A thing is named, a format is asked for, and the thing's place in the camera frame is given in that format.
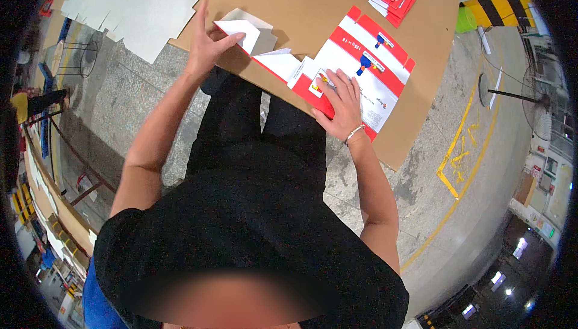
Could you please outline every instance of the person in background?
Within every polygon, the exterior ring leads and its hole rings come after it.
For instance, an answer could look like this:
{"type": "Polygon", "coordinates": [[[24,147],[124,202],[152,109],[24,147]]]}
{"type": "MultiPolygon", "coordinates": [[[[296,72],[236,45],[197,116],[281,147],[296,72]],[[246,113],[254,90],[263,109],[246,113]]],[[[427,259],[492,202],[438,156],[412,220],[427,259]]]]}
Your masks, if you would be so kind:
{"type": "Polygon", "coordinates": [[[52,91],[43,95],[36,95],[37,88],[24,88],[15,94],[10,103],[16,109],[18,124],[26,122],[30,117],[42,113],[53,104],[59,103],[61,107],[68,106],[68,90],[52,91]]]}

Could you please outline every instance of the pole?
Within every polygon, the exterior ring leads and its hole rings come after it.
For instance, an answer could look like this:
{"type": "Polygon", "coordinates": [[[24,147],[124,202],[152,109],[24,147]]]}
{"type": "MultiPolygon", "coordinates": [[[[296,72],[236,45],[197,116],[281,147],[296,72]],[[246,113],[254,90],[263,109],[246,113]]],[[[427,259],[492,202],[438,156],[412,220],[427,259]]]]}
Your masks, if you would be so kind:
{"type": "Polygon", "coordinates": [[[501,94],[501,95],[507,95],[508,97],[513,97],[513,98],[517,98],[517,99],[519,99],[519,100],[524,100],[524,101],[529,101],[529,102],[534,102],[534,103],[539,103],[539,102],[540,102],[539,100],[537,100],[537,99],[535,99],[535,98],[526,97],[526,96],[519,95],[519,94],[513,94],[513,93],[496,91],[496,90],[488,90],[488,92],[490,92],[490,93],[495,93],[495,94],[501,94]]]}
{"type": "Polygon", "coordinates": [[[84,166],[86,166],[86,168],[98,179],[98,181],[100,181],[103,185],[105,185],[105,187],[108,188],[110,191],[112,191],[112,193],[116,194],[116,190],[114,189],[114,187],[112,187],[112,185],[110,183],[108,183],[100,174],[98,174],[98,172],[94,168],[92,168],[85,159],[82,158],[82,156],[74,149],[74,147],[72,147],[70,142],[66,139],[66,137],[64,137],[64,134],[62,133],[62,131],[58,128],[58,126],[56,126],[56,123],[54,123],[54,120],[52,119],[52,117],[50,118],[50,122],[54,125],[54,128],[56,129],[56,131],[60,135],[60,138],[62,138],[64,143],[68,146],[68,148],[70,149],[70,151],[72,151],[72,153],[76,156],[76,158],[84,166]]]}
{"type": "Polygon", "coordinates": [[[85,192],[80,194],[80,196],[78,196],[76,199],[74,199],[74,201],[72,201],[70,204],[72,206],[75,206],[77,203],[81,202],[83,200],[83,198],[90,195],[94,190],[96,190],[97,188],[99,188],[101,186],[102,186],[102,182],[98,181],[96,184],[92,185],[91,188],[89,188],[88,190],[86,190],[85,192]]]}

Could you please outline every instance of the person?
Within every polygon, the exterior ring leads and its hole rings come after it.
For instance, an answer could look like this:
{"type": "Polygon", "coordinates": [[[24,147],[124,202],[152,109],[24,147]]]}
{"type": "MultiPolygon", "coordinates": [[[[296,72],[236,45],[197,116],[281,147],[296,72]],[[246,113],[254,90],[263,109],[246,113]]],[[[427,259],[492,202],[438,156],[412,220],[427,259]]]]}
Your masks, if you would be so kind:
{"type": "Polygon", "coordinates": [[[363,130],[357,80],[328,71],[335,92],[317,80],[332,120],[271,96],[261,131],[262,91],[213,68],[244,34],[207,32],[207,15],[204,1],[184,72],[126,155],[94,248],[104,296],[133,328],[401,327],[409,295],[398,212],[363,130]],[[199,86],[211,99],[185,180],[161,197],[163,165],[199,86]],[[323,202],[326,132],[346,142],[357,171],[360,237],[323,202]],[[291,275],[303,281],[282,279],[291,275]]]}
{"type": "Polygon", "coordinates": [[[56,90],[36,97],[31,92],[20,92],[11,97],[10,102],[16,110],[18,124],[22,124],[53,104],[60,103],[64,107],[67,96],[68,90],[56,90]]]}

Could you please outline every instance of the woman's left hand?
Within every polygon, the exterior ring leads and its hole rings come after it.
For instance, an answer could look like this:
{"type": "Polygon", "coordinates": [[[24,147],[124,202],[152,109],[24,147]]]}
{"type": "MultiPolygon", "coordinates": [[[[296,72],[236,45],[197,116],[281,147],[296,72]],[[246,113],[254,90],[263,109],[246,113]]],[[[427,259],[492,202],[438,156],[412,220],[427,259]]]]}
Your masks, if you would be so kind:
{"type": "Polygon", "coordinates": [[[205,75],[213,68],[221,54],[245,37],[245,33],[227,36],[216,27],[207,32],[205,21],[209,15],[208,5],[209,1],[203,0],[199,11],[192,18],[191,52],[185,73],[205,75]]]}

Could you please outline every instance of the woman's right hand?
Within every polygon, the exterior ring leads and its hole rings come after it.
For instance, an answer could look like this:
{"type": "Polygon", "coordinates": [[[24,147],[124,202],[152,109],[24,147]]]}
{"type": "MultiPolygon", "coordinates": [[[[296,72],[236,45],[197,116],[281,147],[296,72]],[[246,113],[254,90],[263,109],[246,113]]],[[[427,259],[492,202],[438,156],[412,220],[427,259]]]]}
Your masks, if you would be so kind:
{"type": "MultiPolygon", "coordinates": [[[[333,106],[335,116],[329,120],[323,112],[315,108],[312,114],[327,133],[345,141],[351,132],[362,124],[359,83],[355,77],[350,80],[342,70],[337,70],[337,73],[327,70],[327,75],[335,85],[336,91],[320,78],[317,78],[316,82],[333,106]]],[[[365,131],[359,130],[354,137],[362,135],[365,135],[365,131]]]]}

